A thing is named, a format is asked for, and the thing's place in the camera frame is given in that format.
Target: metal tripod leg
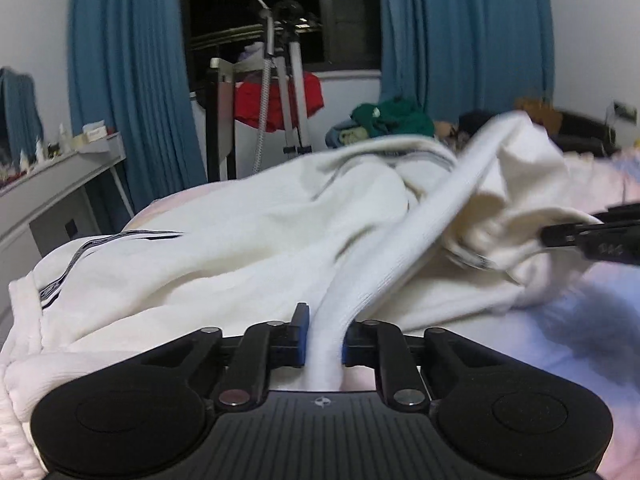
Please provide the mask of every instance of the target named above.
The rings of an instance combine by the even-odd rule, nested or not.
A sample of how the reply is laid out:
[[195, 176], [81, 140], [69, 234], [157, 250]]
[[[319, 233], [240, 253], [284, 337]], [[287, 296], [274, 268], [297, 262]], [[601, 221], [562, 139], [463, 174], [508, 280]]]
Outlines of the metal tripod leg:
[[289, 54], [291, 57], [291, 71], [293, 73], [293, 85], [296, 89], [296, 109], [298, 110], [298, 131], [300, 133], [299, 153], [311, 152], [311, 138], [309, 136], [309, 119], [306, 115], [305, 79], [302, 73], [302, 54], [298, 41], [289, 42]]
[[291, 104], [289, 102], [289, 85], [287, 83], [287, 69], [284, 56], [274, 58], [276, 65], [276, 73], [278, 74], [278, 86], [280, 88], [280, 102], [282, 103], [282, 119], [284, 121], [284, 137], [287, 143], [284, 153], [287, 158], [293, 158], [296, 155], [296, 136], [293, 132], [293, 123], [291, 121]]

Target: black stripe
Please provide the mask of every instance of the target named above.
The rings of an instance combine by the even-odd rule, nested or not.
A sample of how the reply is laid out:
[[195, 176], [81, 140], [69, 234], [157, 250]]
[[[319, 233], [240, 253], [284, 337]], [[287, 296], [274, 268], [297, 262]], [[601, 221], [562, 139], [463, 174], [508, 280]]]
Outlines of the black stripe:
[[[113, 241], [119, 240], [121, 238], [129, 238], [129, 237], [140, 236], [140, 235], [159, 235], [158, 236], [159, 239], [164, 239], [164, 238], [167, 238], [167, 237], [168, 238], [177, 238], [177, 237], [182, 236], [182, 233], [178, 233], [178, 232], [175, 232], [175, 231], [135, 230], [135, 231], [124, 231], [124, 232], [121, 232], [121, 233], [117, 233], [117, 234], [108, 236], [106, 238], [100, 238], [99, 240], [90, 240], [90, 241], [82, 244], [82, 246], [75, 252], [73, 257], [71, 258], [71, 261], [69, 261], [68, 266], [66, 266], [65, 272], [62, 274], [62, 276], [60, 276], [58, 279], [54, 280], [53, 282], [49, 283], [49, 285], [46, 285], [44, 288], [42, 288], [39, 291], [40, 300], [44, 301], [47, 298], [49, 298], [60, 287], [60, 285], [62, 285], [62, 283], [65, 281], [66, 277], [69, 275], [69, 272], [71, 272], [71, 269], [75, 266], [76, 263], [78, 263], [78, 261], [83, 256], [85, 256], [85, 253], [88, 250], [100, 247], [102, 245], [105, 245], [105, 244], [107, 244], [109, 242], [113, 242]], [[152, 239], [156, 239], [156, 238], [155, 237], [141, 237], [141, 238], [137, 238], [137, 239], [152, 240]]]
[[47, 303], [46, 305], [43, 305], [42, 309], [45, 310], [45, 309], [49, 308], [53, 304], [53, 302], [58, 299], [59, 296], [60, 296], [60, 291], [58, 291], [58, 293], [53, 298], [51, 298], [49, 303]]

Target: green cloth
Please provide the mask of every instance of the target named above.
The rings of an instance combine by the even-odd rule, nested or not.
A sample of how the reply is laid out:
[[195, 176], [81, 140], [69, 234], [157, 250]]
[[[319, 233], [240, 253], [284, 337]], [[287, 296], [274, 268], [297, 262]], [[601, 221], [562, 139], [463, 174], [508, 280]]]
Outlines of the green cloth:
[[343, 145], [348, 146], [349, 144], [369, 139], [369, 133], [362, 126], [357, 126], [356, 128], [349, 128], [348, 130], [341, 130], [338, 138]]
[[399, 97], [379, 105], [362, 104], [351, 113], [351, 119], [372, 138], [402, 134], [433, 137], [435, 133], [431, 118], [415, 102]]

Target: folded clothes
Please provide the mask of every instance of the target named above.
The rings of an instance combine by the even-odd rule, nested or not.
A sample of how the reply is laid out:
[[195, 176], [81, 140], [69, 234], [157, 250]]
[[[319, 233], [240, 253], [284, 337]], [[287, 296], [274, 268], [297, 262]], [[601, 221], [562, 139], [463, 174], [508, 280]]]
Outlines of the folded clothes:
[[340, 142], [343, 146], [369, 139], [369, 133], [362, 126], [340, 131]]
[[324, 143], [328, 148], [341, 148], [344, 144], [340, 140], [340, 132], [357, 127], [358, 123], [351, 119], [338, 123], [326, 133], [324, 136]]
[[370, 138], [384, 135], [417, 134], [433, 137], [433, 121], [415, 102], [399, 97], [380, 104], [361, 104], [351, 119], [364, 127]]

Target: small bottle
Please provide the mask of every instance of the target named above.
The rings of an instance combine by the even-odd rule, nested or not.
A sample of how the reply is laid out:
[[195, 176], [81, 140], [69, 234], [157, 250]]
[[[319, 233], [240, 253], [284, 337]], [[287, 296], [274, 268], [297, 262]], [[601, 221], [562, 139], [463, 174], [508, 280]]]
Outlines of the small bottle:
[[29, 159], [27, 158], [26, 153], [24, 153], [24, 150], [20, 150], [20, 173], [23, 171], [29, 173], [29, 170]]
[[36, 140], [36, 160], [38, 161], [38, 164], [44, 164], [47, 160], [47, 157], [44, 155], [44, 149], [40, 139]]

